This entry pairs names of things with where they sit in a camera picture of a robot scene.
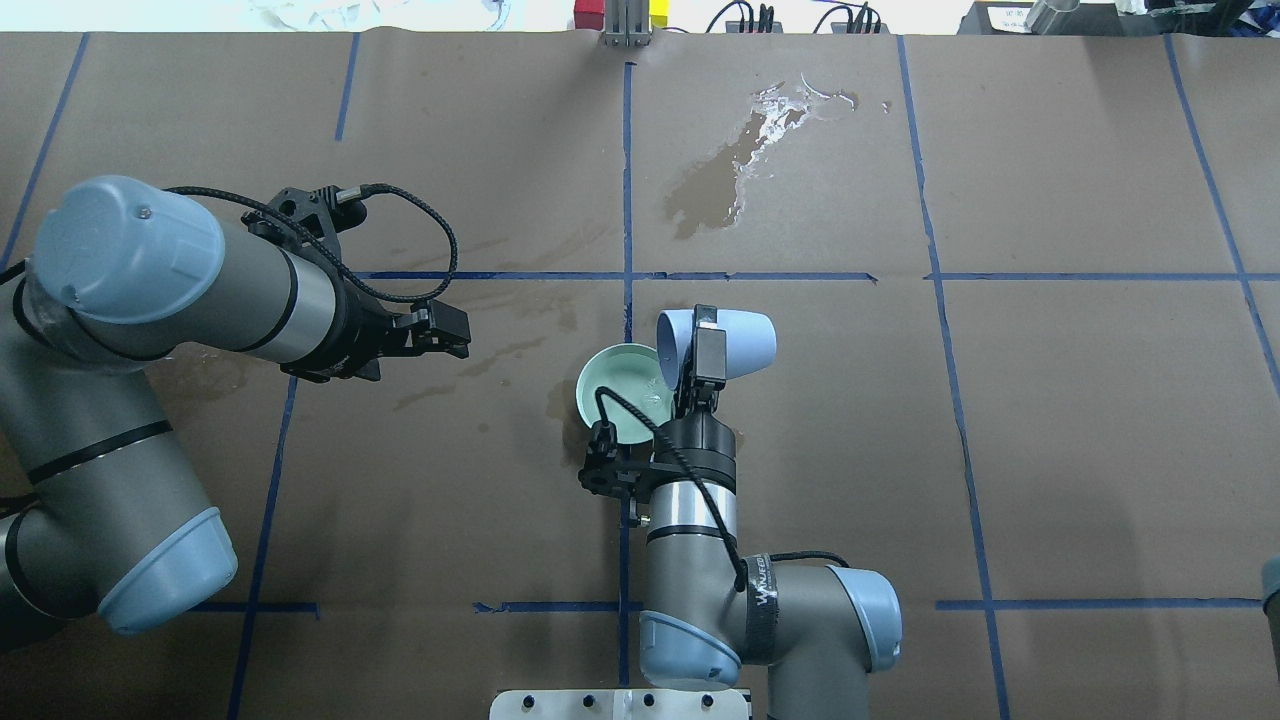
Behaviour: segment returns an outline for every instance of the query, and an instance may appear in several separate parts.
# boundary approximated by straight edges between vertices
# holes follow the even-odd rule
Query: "spill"
[[[521,350],[530,350],[532,347],[538,347],[539,345],[541,345],[544,342],[547,342],[545,337],[540,337],[538,340],[531,340],[529,342],[515,342],[515,343],[511,343],[507,347],[503,347],[502,350],[494,352],[489,357],[485,357],[484,360],[480,360],[479,363],[472,363],[465,370],[458,370],[458,377],[460,378],[474,378],[476,375],[483,375],[483,374],[488,373],[490,369],[493,369],[493,366],[498,363],[498,360],[503,355],[516,355]]]
[[[454,387],[456,386],[431,386],[429,388],[422,389],[421,392],[406,395],[404,397],[399,398],[399,401],[396,404],[396,407],[392,407],[392,411],[399,413],[401,410],[408,407],[410,405],[413,405],[419,400],[424,400],[436,395],[449,395],[453,392]]]
[[[173,355],[147,368],[156,393],[174,421],[182,421],[198,406],[228,397],[248,383],[259,363],[247,355],[184,345]]]
[[[689,240],[701,228],[736,224],[745,208],[744,184],[760,174],[769,146],[810,118],[832,120],[858,110],[860,102],[856,92],[815,88],[803,73],[797,85],[791,90],[787,86],[783,81],[756,92],[737,138],[690,167],[667,196],[663,209],[667,219],[676,223],[677,240]]]
[[[561,466],[582,464],[590,430],[577,414],[577,383],[561,380],[547,393],[547,416],[561,424]]]

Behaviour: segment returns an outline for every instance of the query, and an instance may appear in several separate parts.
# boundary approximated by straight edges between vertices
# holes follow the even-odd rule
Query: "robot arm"
[[[434,299],[390,313],[325,261],[315,245],[335,255],[337,232],[365,217],[360,193],[338,195],[276,197],[311,236],[298,237],[100,177],[64,196],[31,260],[0,278],[0,427],[38,497],[0,519],[0,651],[93,611],[140,633],[234,575],[219,511],[142,373],[175,345],[314,382],[376,380],[380,356],[466,356],[465,313]]]
[[[653,461],[620,460],[616,433],[602,420],[579,473],[593,493],[632,501],[632,516],[635,503],[649,505],[640,669],[660,688],[705,692],[732,688],[744,664],[764,665],[769,717],[868,717],[868,674],[899,656],[897,594],[870,570],[777,564],[829,553],[737,556],[735,436],[714,411],[727,379],[772,361],[773,327],[763,315],[709,305],[676,325],[672,316],[684,320],[682,313],[664,314],[658,325],[676,409],[654,432],[662,442]],[[735,340],[753,334],[768,337],[767,351]]]

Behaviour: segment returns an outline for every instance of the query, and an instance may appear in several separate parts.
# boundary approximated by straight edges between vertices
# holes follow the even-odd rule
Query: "gray robot arm segment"
[[[246,219],[252,233],[223,225],[188,197],[118,176],[76,186],[49,214],[31,260],[0,277],[0,428],[40,498],[0,518],[0,651],[95,611],[140,633],[234,575],[219,511],[142,373],[174,346],[244,352],[314,382],[376,380],[381,356],[467,355],[466,313],[434,300],[447,283],[421,302],[397,297],[413,305],[396,314],[340,261],[303,256],[337,258],[337,232],[365,218],[365,187],[287,188],[274,209],[255,204],[320,228],[283,223],[293,234],[260,215]],[[426,209],[456,258],[434,210],[372,187]]]

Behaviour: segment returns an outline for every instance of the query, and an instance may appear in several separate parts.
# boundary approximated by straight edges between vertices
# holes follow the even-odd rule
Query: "light blue cup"
[[[726,334],[724,379],[740,378],[773,364],[778,355],[778,334],[768,315],[750,310],[719,310],[716,318]],[[663,310],[658,315],[658,365],[662,379],[672,389],[680,382],[680,366],[689,355],[692,336],[692,309]]]
[[[646,345],[614,345],[588,360],[577,375],[577,413],[588,427],[600,419],[595,405],[595,388],[600,386],[613,388],[657,425],[672,416],[672,392],[662,384],[658,354]],[[620,443],[639,445],[653,439],[653,433],[613,400],[604,400],[604,410],[618,428]]]

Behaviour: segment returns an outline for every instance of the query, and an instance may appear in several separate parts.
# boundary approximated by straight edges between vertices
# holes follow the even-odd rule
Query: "black cable cord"
[[[719,507],[716,505],[716,498],[712,497],[710,491],[707,489],[707,484],[701,478],[694,473],[692,465],[685,454],[676,448],[676,443],[671,441],[671,436],[666,433],[657,423],[649,419],[648,415],[640,411],[639,407],[627,402],[625,397],[613,391],[613,388],[600,386],[595,388],[595,406],[600,411],[600,420],[604,423],[609,421],[608,414],[604,411],[604,398],[609,397],[614,402],[622,406],[623,410],[630,413],[636,420],[644,423],[644,427],[653,433],[663,447],[676,459],[676,464],[680,465],[681,471],[685,473],[685,478],[694,483],[698,488],[699,495],[703,496],[703,502],[707,503],[707,509],[712,514],[712,520],[716,521],[716,532],[719,533],[721,539],[724,542],[724,552],[728,553],[728,561],[733,565],[733,589],[737,592],[746,591],[746,561],[737,552],[737,541],[730,534],[728,527],[724,524],[724,518],[719,512]]]
[[[832,562],[840,565],[841,568],[849,568],[847,560],[836,555],[835,552],[827,552],[826,550],[797,550],[795,552],[774,552],[769,555],[769,560],[774,562],[786,562],[788,560],[831,560]]]
[[[8,518],[22,512],[29,507],[32,502],[36,502],[36,500],[38,500],[38,497],[33,492],[14,497],[0,497],[0,518]]]
[[[854,17],[854,9],[855,8],[858,9],[856,18]],[[814,26],[813,35],[817,35],[818,31],[822,29],[822,23],[827,22],[827,18],[829,18],[832,15],[832,13],[836,13],[836,12],[840,12],[840,10],[845,10],[845,13],[846,13],[846,18],[847,18],[845,20],[845,32],[846,33],[851,33],[851,35],[878,35],[879,33],[879,31],[881,31],[881,15],[879,15],[879,12],[876,10],[874,8],[872,8],[869,4],[863,3],[860,5],[855,5],[855,4],[851,4],[851,3],[836,3],[829,10],[827,10],[822,15],[822,18],[818,20],[818,24]]]
[[[849,13],[849,22],[846,23],[846,26],[849,28],[852,28],[854,27],[854,8],[851,5],[835,5],[829,10],[827,10],[826,13],[823,13],[822,18],[818,19],[818,24],[813,26],[813,35],[818,35],[818,31],[822,29],[822,23],[827,22],[827,18],[829,18],[835,13],[838,13],[840,10],[844,10],[844,12]]]
[[[200,186],[169,187],[165,188],[165,192],[173,192],[175,195],[197,195],[201,197],[225,200],[228,202],[243,205],[244,208],[256,210],[262,215],[266,215],[271,220],[275,220],[276,223],[293,231],[298,236],[298,240],[301,242],[314,247],[316,252],[319,252],[326,261],[329,261],[329,264],[333,265],[335,270],[338,270],[339,275],[349,281],[352,284],[356,286],[357,290],[360,290],[365,295],[369,295],[370,297],[376,297],[378,300],[383,300],[387,302],[410,302],[410,304],[439,297],[440,293],[443,293],[445,288],[449,287],[449,283],[453,282],[453,275],[457,273],[458,269],[458,238],[453,233],[453,228],[449,227],[449,223],[445,222],[444,217],[436,213],[435,209],[433,209],[430,205],[428,205],[417,196],[406,190],[381,182],[362,184],[360,186],[360,190],[362,199],[371,197],[374,195],[397,195],[399,197],[403,197],[404,200],[410,201],[420,210],[430,215],[431,219],[440,225],[440,228],[444,231],[444,234],[449,238],[449,269],[444,273],[444,278],[440,281],[440,284],[435,286],[435,290],[433,290],[431,292],[425,292],[422,295],[392,295],[388,292],[381,292],[379,290],[375,290],[370,287],[369,283],[356,277],[355,270],[348,268],[337,255],[334,255],[332,250],[325,247],[324,243],[319,242],[315,238],[315,236],[311,234],[311,232],[308,232],[305,227],[302,227],[301,223],[289,218],[284,213],[280,213],[279,210],[275,210],[274,208],[264,202],[259,202],[257,200],[253,200],[251,197],[244,197],[243,195],[237,195],[234,192],[228,192],[225,190],[218,190],[214,187],[200,187]]]
[[[751,4],[748,3],[746,0],[732,0],[731,3],[728,3],[727,5],[724,5],[723,8],[721,8],[721,12],[716,13],[716,17],[712,18],[712,22],[707,23],[707,31],[705,32],[710,32],[712,29],[714,29],[716,28],[716,20],[721,19],[721,15],[723,15],[724,13],[727,13],[728,9],[732,8],[733,5],[737,5],[740,17],[741,17],[741,13],[742,13],[742,8],[746,8],[746,18],[748,19],[746,20],[740,20],[740,22],[745,22],[746,23],[746,24],[742,26],[742,31],[744,32],[750,32],[750,28],[755,26],[755,8],[753,8]]]

